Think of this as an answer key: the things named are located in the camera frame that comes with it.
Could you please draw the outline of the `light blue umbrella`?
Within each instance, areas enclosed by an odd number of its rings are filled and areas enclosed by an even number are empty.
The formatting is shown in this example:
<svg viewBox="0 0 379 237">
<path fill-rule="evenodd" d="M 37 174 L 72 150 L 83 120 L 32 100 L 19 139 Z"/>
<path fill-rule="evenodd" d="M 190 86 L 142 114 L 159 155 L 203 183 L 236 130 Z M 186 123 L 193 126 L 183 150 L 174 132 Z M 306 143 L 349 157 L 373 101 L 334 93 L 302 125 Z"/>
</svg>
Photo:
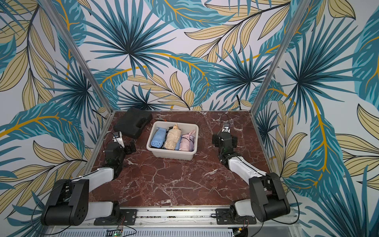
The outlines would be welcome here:
<svg viewBox="0 0 379 237">
<path fill-rule="evenodd" d="M 167 135 L 167 129 L 162 127 L 157 127 L 156 132 L 151 140 L 151 146 L 153 148 L 160 149 L 163 147 Z"/>
<path fill-rule="evenodd" d="M 182 139 L 182 137 L 179 138 L 179 140 L 178 140 L 178 142 L 176 144 L 176 147 L 175 147 L 175 151 L 178 151 L 180 149 L 181 139 Z"/>
</svg>

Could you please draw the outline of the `pink umbrella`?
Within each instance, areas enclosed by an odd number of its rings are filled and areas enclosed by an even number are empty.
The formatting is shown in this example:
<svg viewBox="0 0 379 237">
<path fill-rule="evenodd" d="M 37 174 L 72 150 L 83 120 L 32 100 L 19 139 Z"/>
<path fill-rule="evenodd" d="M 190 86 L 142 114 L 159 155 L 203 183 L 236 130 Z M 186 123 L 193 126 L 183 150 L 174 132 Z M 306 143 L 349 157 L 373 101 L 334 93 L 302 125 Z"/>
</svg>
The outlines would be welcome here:
<svg viewBox="0 0 379 237">
<path fill-rule="evenodd" d="M 196 130 L 192 130 L 191 132 L 182 135 L 179 151 L 192 152 L 194 150 L 195 132 Z"/>
</svg>

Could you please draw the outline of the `white plastic storage box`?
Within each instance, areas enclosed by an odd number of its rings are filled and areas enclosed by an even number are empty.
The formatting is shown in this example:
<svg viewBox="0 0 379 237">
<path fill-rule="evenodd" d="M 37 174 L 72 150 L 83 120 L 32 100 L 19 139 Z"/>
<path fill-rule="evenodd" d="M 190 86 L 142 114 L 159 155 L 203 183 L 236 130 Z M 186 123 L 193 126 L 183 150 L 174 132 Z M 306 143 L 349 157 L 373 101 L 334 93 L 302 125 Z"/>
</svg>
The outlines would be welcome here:
<svg viewBox="0 0 379 237">
<path fill-rule="evenodd" d="M 156 121 L 146 147 L 157 158 L 191 161 L 197 152 L 198 136 L 196 124 Z"/>
</svg>

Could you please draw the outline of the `beige umbrella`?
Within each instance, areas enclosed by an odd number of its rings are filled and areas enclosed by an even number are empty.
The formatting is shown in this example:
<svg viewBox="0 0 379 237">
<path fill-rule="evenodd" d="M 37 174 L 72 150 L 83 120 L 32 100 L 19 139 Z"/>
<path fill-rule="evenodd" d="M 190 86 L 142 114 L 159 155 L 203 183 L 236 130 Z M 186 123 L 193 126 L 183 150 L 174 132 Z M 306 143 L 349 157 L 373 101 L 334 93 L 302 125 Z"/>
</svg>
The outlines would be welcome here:
<svg viewBox="0 0 379 237">
<path fill-rule="evenodd" d="M 178 125 L 175 124 L 167 133 L 164 148 L 167 150 L 175 150 L 176 144 L 181 137 L 181 134 L 181 130 L 179 129 Z"/>
</svg>

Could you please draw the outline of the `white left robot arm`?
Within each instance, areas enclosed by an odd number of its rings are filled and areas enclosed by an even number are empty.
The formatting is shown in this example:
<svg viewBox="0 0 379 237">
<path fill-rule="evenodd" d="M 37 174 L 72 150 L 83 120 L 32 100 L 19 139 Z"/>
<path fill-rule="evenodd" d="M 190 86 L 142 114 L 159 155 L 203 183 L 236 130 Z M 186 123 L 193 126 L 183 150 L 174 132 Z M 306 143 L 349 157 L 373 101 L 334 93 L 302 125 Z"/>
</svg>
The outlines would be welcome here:
<svg viewBox="0 0 379 237">
<path fill-rule="evenodd" d="M 89 193 L 117 179 L 126 155 L 134 152 L 134 142 L 125 146 L 109 143 L 105 148 L 103 167 L 74 179 L 56 181 L 41 214 L 42 225 L 79 226 L 89 220 L 95 225 L 119 225 L 124 217 L 118 201 L 90 202 Z"/>
</svg>

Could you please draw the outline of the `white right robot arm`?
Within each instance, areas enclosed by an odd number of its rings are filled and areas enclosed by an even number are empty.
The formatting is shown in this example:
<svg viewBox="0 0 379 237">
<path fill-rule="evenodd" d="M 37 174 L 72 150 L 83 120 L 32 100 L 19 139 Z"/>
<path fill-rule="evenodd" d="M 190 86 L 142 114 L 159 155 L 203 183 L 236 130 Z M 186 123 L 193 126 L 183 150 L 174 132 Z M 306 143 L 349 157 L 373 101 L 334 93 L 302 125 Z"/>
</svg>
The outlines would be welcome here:
<svg viewBox="0 0 379 237">
<path fill-rule="evenodd" d="M 235 217 L 254 217 L 265 222 L 290 213 L 290 204 L 278 175 L 259 170 L 235 152 L 236 137 L 229 132 L 219 132 L 212 135 L 212 144 L 218 148 L 221 164 L 249 186 L 250 198 L 231 205 Z"/>
</svg>

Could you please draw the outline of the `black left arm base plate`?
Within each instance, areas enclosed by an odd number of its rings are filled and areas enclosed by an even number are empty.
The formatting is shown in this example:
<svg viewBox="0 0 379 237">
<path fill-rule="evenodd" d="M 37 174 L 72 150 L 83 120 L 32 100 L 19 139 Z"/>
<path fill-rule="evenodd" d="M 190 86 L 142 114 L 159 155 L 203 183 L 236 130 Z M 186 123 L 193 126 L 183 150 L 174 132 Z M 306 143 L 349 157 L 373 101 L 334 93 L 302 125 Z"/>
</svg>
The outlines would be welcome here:
<svg viewBox="0 0 379 237">
<path fill-rule="evenodd" d="M 108 217 L 96 218 L 95 226 L 133 226 L 137 217 L 137 209 L 120 209 L 113 211 Z"/>
</svg>

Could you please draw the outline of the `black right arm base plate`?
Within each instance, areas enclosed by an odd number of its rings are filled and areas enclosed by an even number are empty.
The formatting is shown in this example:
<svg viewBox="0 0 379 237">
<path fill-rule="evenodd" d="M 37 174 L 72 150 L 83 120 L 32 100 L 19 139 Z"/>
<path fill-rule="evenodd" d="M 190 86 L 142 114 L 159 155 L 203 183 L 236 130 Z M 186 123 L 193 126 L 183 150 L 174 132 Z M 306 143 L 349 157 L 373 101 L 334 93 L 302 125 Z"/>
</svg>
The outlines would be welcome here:
<svg viewBox="0 0 379 237">
<path fill-rule="evenodd" d="M 212 218 L 215 218 L 218 225 L 253 225 L 257 223 L 257 220 L 253 216 L 240 216 L 236 210 L 229 208 L 217 208 L 215 213 L 211 214 Z"/>
</svg>

